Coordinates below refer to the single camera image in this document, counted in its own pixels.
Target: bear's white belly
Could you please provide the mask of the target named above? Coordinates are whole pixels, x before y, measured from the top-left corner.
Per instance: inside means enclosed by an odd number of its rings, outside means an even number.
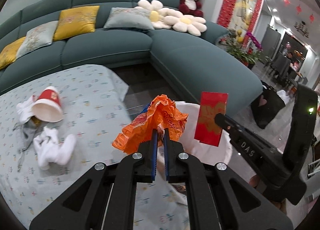
[[[197,5],[196,5],[196,2],[194,0],[186,0],[184,3],[187,5],[187,7],[190,10],[196,10],[197,9]]]

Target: green sectional sofa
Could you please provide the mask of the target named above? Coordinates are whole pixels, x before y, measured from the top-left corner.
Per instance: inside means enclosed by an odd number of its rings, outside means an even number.
[[[148,33],[105,30],[112,7],[131,8],[139,0],[42,0],[14,14],[0,26],[0,51],[30,29],[58,20],[61,10],[99,5],[96,31],[57,41],[22,56],[0,70],[0,94],[26,82],[83,64],[108,68],[150,62],[187,102],[198,103],[202,91],[229,94],[227,114],[233,116],[262,92],[258,77],[214,45],[227,30],[207,22],[200,38],[172,30]],[[179,0],[159,0],[177,9]]]

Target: yellow pillow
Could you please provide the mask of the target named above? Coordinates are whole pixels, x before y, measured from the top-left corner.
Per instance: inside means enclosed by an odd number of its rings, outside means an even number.
[[[22,37],[8,44],[0,53],[0,69],[3,69],[16,60],[17,51],[26,37]]]
[[[94,32],[99,7],[79,7],[61,11],[53,41]]]

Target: gray tile floor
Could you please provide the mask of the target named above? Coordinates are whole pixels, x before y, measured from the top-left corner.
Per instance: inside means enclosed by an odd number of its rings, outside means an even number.
[[[143,110],[146,104],[150,103],[159,94],[166,94],[172,100],[181,101],[168,83],[148,63],[115,68],[113,70],[129,85],[129,91],[124,103],[129,109],[129,114],[132,119]],[[272,80],[272,77],[268,75],[270,71],[264,68],[262,63],[257,63],[252,71],[261,80],[273,86],[276,90],[282,89],[282,87],[277,85]],[[260,129],[256,125],[250,107],[241,110],[234,119],[244,127],[269,141],[275,147],[283,150],[290,131],[293,104],[294,100],[292,98],[265,129]],[[229,166],[246,181],[249,181],[255,174],[253,169],[238,155],[236,150],[233,152]],[[287,201],[286,207],[287,215],[292,220],[294,227],[296,227],[308,212],[308,201],[303,198],[297,206]]]

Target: light blue tablecloth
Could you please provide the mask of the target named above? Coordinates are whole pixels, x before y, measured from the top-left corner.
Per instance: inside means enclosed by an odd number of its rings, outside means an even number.
[[[73,133],[77,144],[67,166],[51,164],[42,171],[33,145],[25,153],[20,172],[16,134],[16,105],[47,86],[60,92],[64,119],[48,124],[59,137]],[[0,192],[22,224],[31,220],[97,162],[120,162],[124,153],[111,143],[131,122],[122,101],[128,86],[111,70],[99,65],[71,68],[34,80],[0,96]],[[185,196],[161,176],[153,184],[137,185],[135,230],[188,229]]]

